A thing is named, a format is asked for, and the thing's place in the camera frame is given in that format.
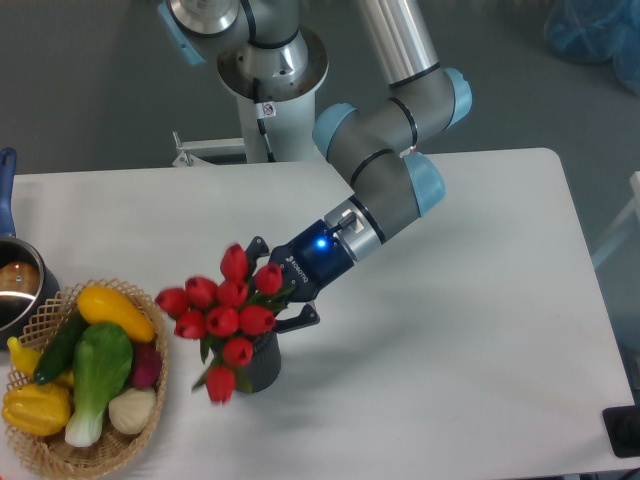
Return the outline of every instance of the wicker basket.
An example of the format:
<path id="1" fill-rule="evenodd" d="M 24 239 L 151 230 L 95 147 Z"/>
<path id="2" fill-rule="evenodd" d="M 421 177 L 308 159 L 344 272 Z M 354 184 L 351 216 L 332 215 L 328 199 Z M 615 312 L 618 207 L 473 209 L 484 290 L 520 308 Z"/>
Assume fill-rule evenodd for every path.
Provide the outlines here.
<path id="1" fill-rule="evenodd" d="M 20 341 L 26 347 L 43 351 L 58 327 L 76 305 L 76 297 L 89 285 L 105 285 L 124 293 L 153 323 L 157 337 L 155 348 L 162 355 L 162 371 L 157 382 L 157 401 L 147 425 L 137 435 L 118 432 L 107 420 L 100 439 L 87 448 L 75 448 L 65 443 L 64 430 L 49 437 L 37 437 L 12 426 L 6 429 L 8 443 L 20 463 L 32 473 L 50 479 L 94 479 L 122 467 L 145 446 L 153 433 L 164 403 L 167 388 L 167 332 L 164 317 L 153 299 L 136 286 L 119 280 L 90 280 L 58 292 L 38 309 L 24 327 Z M 25 375 L 12 368 L 7 390 L 29 383 Z"/>

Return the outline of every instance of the cooking pot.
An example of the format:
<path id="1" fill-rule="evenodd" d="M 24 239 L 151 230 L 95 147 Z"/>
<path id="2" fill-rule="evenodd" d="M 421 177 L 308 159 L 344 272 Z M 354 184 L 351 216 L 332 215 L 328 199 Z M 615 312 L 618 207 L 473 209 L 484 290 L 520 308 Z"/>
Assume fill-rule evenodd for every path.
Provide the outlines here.
<path id="1" fill-rule="evenodd" d="M 16 237 L 11 213 L 16 162 L 13 148 L 0 152 L 0 350 L 7 349 L 9 337 L 22 335 L 38 307 L 59 290 L 38 251 Z"/>

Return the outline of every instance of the blue handle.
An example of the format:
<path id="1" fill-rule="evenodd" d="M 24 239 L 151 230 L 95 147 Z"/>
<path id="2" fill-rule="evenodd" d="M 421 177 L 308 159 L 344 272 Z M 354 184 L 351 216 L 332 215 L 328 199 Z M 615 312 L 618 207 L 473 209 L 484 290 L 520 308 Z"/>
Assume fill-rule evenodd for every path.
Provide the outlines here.
<path id="1" fill-rule="evenodd" d="M 16 226 L 11 214 L 11 195 L 17 160 L 18 156 L 13 148 L 5 148 L 0 152 L 0 236 L 16 236 Z"/>

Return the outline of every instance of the yellow bell pepper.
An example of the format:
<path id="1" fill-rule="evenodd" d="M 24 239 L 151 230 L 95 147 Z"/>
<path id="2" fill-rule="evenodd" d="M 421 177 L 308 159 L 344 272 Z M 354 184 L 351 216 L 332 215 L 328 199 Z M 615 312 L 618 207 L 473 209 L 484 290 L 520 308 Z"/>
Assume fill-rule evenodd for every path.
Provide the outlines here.
<path id="1" fill-rule="evenodd" d="M 22 346 L 20 340 L 16 337 L 10 337 L 9 340 L 7 340 L 7 347 L 9 347 L 11 363 L 16 367 L 16 370 L 32 378 L 33 371 L 42 354 L 32 348 Z M 73 388 L 73 372 L 67 370 L 56 378 L 54 382 L 63 387 Z"/>
<path id="2" fill-rule="evenodd" d="M 30 383 L 4 395 L 2 418 L 25 433 L 53 435 L 65 427 L 70 417 L 69 390 L 59 385 Z"/>
<path id="3" fill-rule="evenodd" d="M 78 310 L 91 325 L 113 322 L 124 328 L 134 342 L 149 343 L 156 335 L 151 321 L 123 293 L 91 285 L 78 294 Z"/>

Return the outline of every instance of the white table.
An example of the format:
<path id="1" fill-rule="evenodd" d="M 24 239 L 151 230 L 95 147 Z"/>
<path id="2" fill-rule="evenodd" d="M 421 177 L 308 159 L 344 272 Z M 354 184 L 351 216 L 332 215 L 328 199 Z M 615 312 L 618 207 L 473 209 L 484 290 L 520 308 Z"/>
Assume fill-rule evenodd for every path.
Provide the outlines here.
<path id="1" fill-rule="evenodd" d="M 112 478 L 503 479 L 618 470 L 601 411 L 630 405 L 557 156 L 433 156 L 445 200 L 320 295 L 280 338 L 278 380 L 209 405 L 195 343 L 172 337 L 148 447 Z M 350 190 L 321 162 L 25 175 L 18 236 L 62 285 L 155 295 L 220 278 L 233 241 L 289 241 Z M 0 355 L 0 375 L 8 369 Z M 3 447 L 0 475 L 31 478 Z"/>

